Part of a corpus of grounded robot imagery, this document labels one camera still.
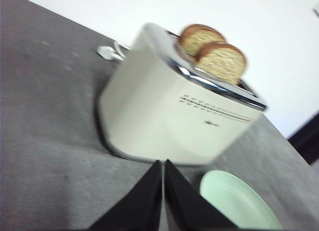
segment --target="toaster ventilation slot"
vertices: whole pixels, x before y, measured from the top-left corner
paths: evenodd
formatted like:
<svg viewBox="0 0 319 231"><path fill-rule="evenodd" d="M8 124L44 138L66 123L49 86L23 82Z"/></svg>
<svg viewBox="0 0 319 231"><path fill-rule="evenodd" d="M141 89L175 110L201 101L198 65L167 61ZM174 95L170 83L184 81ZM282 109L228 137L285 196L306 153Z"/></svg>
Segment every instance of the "toaster ventilation slot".
<svg viewBox="0 0 319 231"><path fill-rule="evenodd" d="M179 101L182 103L185 103L186 105L192 106L194 108L211 112L216 115L221 115L229 119L234 119L234 120L245 122L245 123L252 122L252 119L249 117L224 110L220 107L216 107L202 100L198 100L197 98L190 97L189 95L184 95L183 97L180 97Z"/></svg>

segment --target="white wall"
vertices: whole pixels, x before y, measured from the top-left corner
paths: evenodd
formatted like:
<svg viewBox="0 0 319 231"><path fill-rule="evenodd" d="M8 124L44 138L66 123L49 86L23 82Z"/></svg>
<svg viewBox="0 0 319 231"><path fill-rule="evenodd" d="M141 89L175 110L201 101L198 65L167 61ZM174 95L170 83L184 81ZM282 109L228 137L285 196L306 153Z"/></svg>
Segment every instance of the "white wall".
<svg viewBox="0 0 319 231"><path fill-rule="evenodd" d="M244 78L284 136L319 110L319 18L312 11L319 0L30 1L127 44L148 21L175 33L207 24L244 51Z"/></svg>

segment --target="concrete countertop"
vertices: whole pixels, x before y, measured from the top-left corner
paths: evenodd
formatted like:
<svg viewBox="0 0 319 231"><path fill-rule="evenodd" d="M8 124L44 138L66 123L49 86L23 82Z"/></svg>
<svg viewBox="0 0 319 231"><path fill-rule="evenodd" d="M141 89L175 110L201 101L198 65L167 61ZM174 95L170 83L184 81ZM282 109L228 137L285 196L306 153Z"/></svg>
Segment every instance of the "concrete countertop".
<svg viewBox="0 0 319 231"><path fill-rule="evenodd" d="M1 230L86 228L150 167L103 143L95 104L116 63L95 50L112 42L26 0L1 0ZM179 167L195 188L211 169L250 185L285 229L318 229L319 176L267 118L213 163Z"/></svg>

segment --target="black object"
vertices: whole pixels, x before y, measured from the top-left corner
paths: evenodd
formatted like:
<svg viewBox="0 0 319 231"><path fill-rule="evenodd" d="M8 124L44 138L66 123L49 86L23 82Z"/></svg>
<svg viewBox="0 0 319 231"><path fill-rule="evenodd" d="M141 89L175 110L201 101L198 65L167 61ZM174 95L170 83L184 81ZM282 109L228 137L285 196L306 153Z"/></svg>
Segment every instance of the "black object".
<svg viewBox="0 0 319 231"><path fill-rule="evenodd" d="M182 230L237 227L199 195L170 160L165 163L164 182L166 202Z"/></svg>
<svg viewBox="0 0 319 231"><path fill-rule="evenodd" d="M89 230L158 230L161 194L161 162L157 160L132 190L98 219Z"/></svg>
<svg viewBox="0 0 319 231"><path fill-rule="evenodd" d="M316 161L319 158L319 113L288 141L308 164Z"/></svg>

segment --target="chrome trim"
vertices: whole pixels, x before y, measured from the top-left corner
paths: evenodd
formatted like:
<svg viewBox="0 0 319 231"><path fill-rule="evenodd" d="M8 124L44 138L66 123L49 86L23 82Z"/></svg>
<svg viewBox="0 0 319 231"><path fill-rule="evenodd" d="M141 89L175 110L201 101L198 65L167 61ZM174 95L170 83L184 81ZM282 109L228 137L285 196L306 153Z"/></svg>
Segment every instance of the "chrome trim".
<svg viewBox="0 0 319 231"><path fill-rule="evenodd" d="M210 75L195 67L188 55L178 44L177 35L166 31L163 27L147 23L142 30L150 48L178 74L201 87L234 100L250 108L264 111L267 105L248 85L241 81L245 89L229 84L222 79Z"/></svg>

